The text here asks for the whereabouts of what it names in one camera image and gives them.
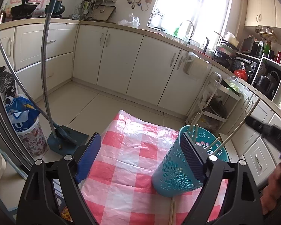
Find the window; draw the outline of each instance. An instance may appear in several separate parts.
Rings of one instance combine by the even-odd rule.
[[[192,40],[203,45],[209,38],[209,49],[217,43],[227,15],[229,0],[157,0],[154,11],[164,14],[161,29],[165,33],[188,41],[192,28],[188,20],[194,24]]]

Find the floral trash can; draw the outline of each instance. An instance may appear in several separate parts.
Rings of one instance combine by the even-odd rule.
[[[173,197],[203,186],[203,184],[195,178],[180,148],[180,136],[187,132],[188,128],[189,125],[180,129],[178,138],[152,176],[152,184],[156,191],[162,196]],[[188,132],[189,136],[194,135],[194,131],[195,126],[192,131]],[[207,148],[215,139],[216,137],[209,131],[204,128],[198,128],[196,138],[197,145]],[[218,141],[207,153],[211,155],[220,144],[221,143]],[[216,155],[220,160],[229,162],[225,147],[221,148]]]
[[[29,129],[17,132],[17,134],[32,157],[40,156],[45,152],[47,142],[39,123],[39,117]]]

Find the tablecloth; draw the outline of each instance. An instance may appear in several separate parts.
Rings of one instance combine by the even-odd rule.
[[[144,122],[123,110],[102,134],[101,149],[81,192],[100,225],[169,224],[171,198],[156,193],[151,176],[178,132]],[[209,217],[215,219],[226,191],[223,180]],[[201,188],[175,197],[174,225],[180,225]]]

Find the metal screw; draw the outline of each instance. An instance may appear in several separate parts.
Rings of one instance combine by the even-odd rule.
[[[66,161],[72,160],[72,158],[73,158],[72,155],[66,155],[66,156],[64,157],[64,159],[65,159]]]
[[[210,156],[209,156],[209,159],[212,160],[212,161],[217,161],[217,156],[215,156],[215,155],[210,155]]]
[[[35,165],[41,165],[43,163],[42,159],[38,159],[35,161]]]
[[[247,163],[245,160],[239,160],[240,165],[245,166]]]

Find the teal utensil holder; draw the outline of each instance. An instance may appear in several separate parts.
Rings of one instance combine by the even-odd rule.
[[[180,137],[183,133],[187,132],[189,136],[194,135],[195,126],[193,126],[192,130],[188,131],[189,126],[186,125],[180,129],[176,141],[152,176],[152,184],[155,190],[162,196],[173,197],[203,186],[195,178],[180,147]],[[215,139],[216,137],[206,129],[198,128],[197,145],[207,148]],[[207,153],[211,155],[220,145],[221,143],[217,141]],[[222,161],[229,162],[225,147],[221,148],[216,153],[216,156]]]

